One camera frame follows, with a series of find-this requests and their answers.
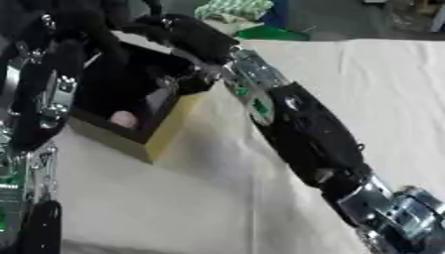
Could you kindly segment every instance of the robotic arm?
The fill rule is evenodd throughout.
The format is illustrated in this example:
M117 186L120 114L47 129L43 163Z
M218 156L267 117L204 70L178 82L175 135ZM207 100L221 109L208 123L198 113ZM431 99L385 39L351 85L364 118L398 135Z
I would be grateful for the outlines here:
M220 74L295 175L320 190L371 252L445 251L445 204L416 187L390 190L365 163L365 146L302 85L287 80L235 39L193 18L166 15L139 22L147 25L145 30L128 31L170 45L177 56Z
M96 41L111 61L125 63L106 28L82 20L45 15L34 24L43 30L25 33L32 38L17 40L0 58L2 95L14 91L0 128L0 181L5 181L0 182L0 247L5 252L59 251L62 210L52 194L57 152L50 140L65 125L81 78L84 37ZM181 15L141 18L123 30L169 46L173 54L221 77L295 175L320 190L370 251L444 253L445 204L419 188L390 190L340 120L256 52ZM35 31L44 36L36 37ZM45 231L49 226L52 231Z

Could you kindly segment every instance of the open box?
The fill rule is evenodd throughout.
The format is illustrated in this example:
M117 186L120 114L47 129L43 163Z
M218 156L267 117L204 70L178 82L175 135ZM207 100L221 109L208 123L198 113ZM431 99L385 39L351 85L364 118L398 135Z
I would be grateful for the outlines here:
M212 83L181 58L122 43L125 68L103 56L85 67L70 125L79 134L144 162L153 163ZM137 126L111 122L118 111L132 113Z

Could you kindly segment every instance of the white tablecloth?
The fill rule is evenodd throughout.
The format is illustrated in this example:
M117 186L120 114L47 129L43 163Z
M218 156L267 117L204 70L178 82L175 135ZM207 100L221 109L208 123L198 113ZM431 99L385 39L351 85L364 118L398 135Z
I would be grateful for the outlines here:
M444 43L250 44L367 144L367 161L390 186L445 200ZM69 128L58 145L65 239L163 253L365 253L221 84L156 166Z

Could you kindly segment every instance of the pink ball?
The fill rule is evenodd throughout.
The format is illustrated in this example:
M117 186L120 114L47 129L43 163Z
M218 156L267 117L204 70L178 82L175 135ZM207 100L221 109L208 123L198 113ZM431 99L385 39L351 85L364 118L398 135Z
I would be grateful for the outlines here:
M120 125L127 129L136 129L139 121L136 116L128 111L117 111L115 112L111 118L110 122Z

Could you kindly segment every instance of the green object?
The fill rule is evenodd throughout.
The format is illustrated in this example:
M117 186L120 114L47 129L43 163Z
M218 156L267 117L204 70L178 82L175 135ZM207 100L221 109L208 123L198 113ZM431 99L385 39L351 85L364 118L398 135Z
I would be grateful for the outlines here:
M233 23L239 18L254 22L272 6L273 2L270 0L212 0L199 7L195 16L202 20L217 18L226 23Z
M236 89L236 94L237 95L246 95L246 94L248 94L248 90L244 87L239 87Z
M243 39L279 40L279 41L309 41L310 37L304 33L290 32L284 29L258 26L241 30L236 36Z
M265 115L269 111L259 99L253 101L253 107L260 115Z
M6 212L5 208L0 207L0 232L4 232L6 229Z

